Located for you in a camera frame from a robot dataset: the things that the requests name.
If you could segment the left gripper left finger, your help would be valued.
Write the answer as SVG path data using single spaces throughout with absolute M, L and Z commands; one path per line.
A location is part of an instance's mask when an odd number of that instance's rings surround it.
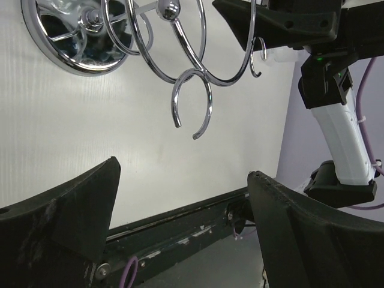
M 120 175 L 118 160 L 110 157 L 1 208 L 1 287 L 92 287 Z

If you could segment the chrome wine glass rack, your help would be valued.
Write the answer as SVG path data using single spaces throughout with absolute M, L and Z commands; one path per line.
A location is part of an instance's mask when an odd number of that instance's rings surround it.
M 234 85 L 246 70 L 254 68 L 253 53 L 267 60 L 268 50 L 262 37 L 256 36 L 258 4 L 250 2 L 251 16 L 245 41 L 245 55 L 238 72 L 224 80 L 214 76 L 203 64 L 207 27 L 205 6 L 197 2 L 200 19 L 200 47 L 195 51 L 182 27 L 179 1 L 153 1 L 140 6 L 135 1 L 22 1 L 26 28 L 43 54 L 60 68 L 80 76 L 104 75 L 119 68 L 127 57 L 140 56 L 163 81 L 172 84 L 171 114 L 174 125 L 181 126 L 178 101 L 182 85 L 199 77 L 206 90 L 206 112 L 193 139 L 208 128 L 212 115 L 212 87 Z M 147 17 L 155 11 L 169 23 L 192 67 L 179 77 L 167 75 L 150 55 L 154 32 Z

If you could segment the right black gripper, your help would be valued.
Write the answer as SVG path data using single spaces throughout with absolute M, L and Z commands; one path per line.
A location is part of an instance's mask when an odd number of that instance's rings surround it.
M 247 1 L 213 1 L 240 46 L 245 49 L 251 21 Z M 298 49 L 336 39 L 338 13 L 346 10 L 358 18 L 383 18 L 383 1 L 268 1 L 256 5 L 254 36 L 267 48 Z

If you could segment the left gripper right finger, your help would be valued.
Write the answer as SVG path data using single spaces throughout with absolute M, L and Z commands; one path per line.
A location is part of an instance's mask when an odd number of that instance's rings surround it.
M 383 287 L 383 223 L 256 171 L 248 193 L 270 287 Z

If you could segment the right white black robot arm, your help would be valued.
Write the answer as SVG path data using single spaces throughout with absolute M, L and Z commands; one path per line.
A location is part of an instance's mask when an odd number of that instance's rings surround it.
M 332 160 L 315 170 L 304 193 L 333 208 L 369 211 L 383 174 L 368 142 L 361 91 L 349 67 L 383 55 L 383 2 L 214 1 L 241 47 L 306 50 L 298 89 L 317 120 Z

